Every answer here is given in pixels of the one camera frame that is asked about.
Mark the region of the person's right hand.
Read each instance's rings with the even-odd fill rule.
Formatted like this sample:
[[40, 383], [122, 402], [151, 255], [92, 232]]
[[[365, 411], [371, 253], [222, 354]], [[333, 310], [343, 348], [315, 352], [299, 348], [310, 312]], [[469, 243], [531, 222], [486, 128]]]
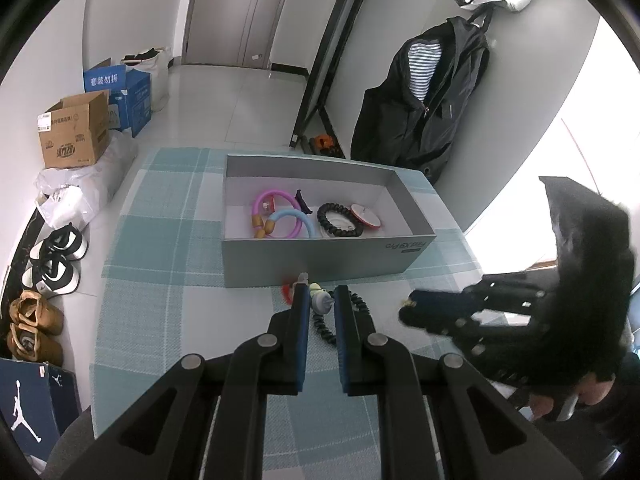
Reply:
[[576, 396], [577, 402], [593, 406], [602, 402], [611, 392], [616, 376], [612, 374], [607, 380], [600, 379], [596, 373], [588, 373], [573, 387], [564, 389], [558, 396], [544, 396], [531, 393], [528, 407], [532, 411], [533, 420], [541, 419], [551, 414], [555, 403], [564, 403], [566, 399]]

